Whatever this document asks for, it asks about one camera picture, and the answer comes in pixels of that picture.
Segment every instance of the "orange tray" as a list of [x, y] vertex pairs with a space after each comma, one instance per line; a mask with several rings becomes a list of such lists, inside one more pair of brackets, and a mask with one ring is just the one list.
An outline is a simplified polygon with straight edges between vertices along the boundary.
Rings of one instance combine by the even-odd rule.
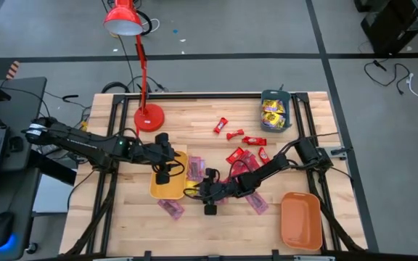
[[322, 246], [320, 202], [313, 194], [290, 192], [282, 199], [282, 240], [295, 249]]
[[[151, 174], [151, 184], [149, 186], [149, 193], [156, 199], [181, 199], [183, 197], [183, 190], [187, 185], [187, 171], [188, 171], [188, 155], [185, 152], [176, 152], [180, 156], [175, 157], [185, 166], [185, 171], [180, 174], [171, 177], [171, 181], [167, 184], [157, 185], [156, 173], [153, 171]], [[182, 166], [174, 167], [169, 172], [170, 175], [181, 172]]]

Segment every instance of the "blue light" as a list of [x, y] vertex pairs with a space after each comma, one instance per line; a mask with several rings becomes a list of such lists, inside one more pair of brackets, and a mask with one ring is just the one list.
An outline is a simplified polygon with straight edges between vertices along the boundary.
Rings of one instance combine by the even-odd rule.
[[14, 234], [12, 234], [9, 237], [9, 240], [4, 246], [0, 246], [0, 252], [7, 252], [15, 247], [15, 244], [17, 243], [16, 237]]

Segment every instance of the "black desk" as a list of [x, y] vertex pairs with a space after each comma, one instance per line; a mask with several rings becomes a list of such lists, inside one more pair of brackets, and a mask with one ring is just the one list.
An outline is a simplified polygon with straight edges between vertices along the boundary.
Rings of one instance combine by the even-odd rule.
[[[46, 78], [9, 80], [4, 83], [4, 87], [29, 91], [43, 98]], [[0, 170], [5, 171], [0, 172], [0, 213], [8, 210], [14, 197], [9, 211], [15, 214], [15, 222], [12, 239], [9, 240], [7, 247], [0, 249], [0, 260], [17, 260], [22, 257], [29, 243], [33, 222], [32, 208], [41, 172], [70, 184], [75, 180], [75, 172], [56, 162], [46, 161], [38, 152], [31, 150], [31, 144], [20, 132], [28, 128], [33, 118], [38, 117], [40, 99], [20, 91], [4, 91], [12, 96], [12, 100], [0, 102], [0, 119], [11, 128], [11, 136], [23, 138], [24, 150], [17, 153], [7, 152], [1, 162]]]

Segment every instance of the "yellow plate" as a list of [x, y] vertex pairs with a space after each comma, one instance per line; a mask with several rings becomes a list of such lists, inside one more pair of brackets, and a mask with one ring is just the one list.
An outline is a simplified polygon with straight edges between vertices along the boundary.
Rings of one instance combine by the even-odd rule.
[[[188, 172], [188, 155], [184, 152], [176, 152], [180, 156], [175, 157], [175, 160], [178, 160], [185, 166], [185, 171], [174, 177], [171, 177], [171, 182], [163, 185], [156, 184], [156, 173], [153, 171], [151, 174], [151, 186], [149, 187], [149, 193], [152, 197], [156, 199], [181, 199], [184, 194], [183, 190], [187, 182], [187, 172]], [[174, 167], [170, 171], [170, 175], [177, 174], [181, 171], [181, 166]]]

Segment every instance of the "gray basket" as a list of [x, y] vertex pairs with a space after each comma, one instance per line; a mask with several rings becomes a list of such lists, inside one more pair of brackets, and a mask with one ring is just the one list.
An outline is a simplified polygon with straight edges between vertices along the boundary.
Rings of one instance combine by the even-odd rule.
[[[283, 102], [285, 113], [281, 113], [281, 115], [285, 118], [284, 127], [283, 128], [272, 128], [271, 126], [267, 126], [262, 122], [262, 103], [264, 103], [265, 99], [269, 100], [280, 100]], [[278, 90], [265, 90], [261, 94], [261, 129], [263, 131], [271, 132], [271, 133], [281, 133], [286, 131], [290, 126], [290, 100], [291, 94], [287, 93], [286, 91], [278, 91]]]

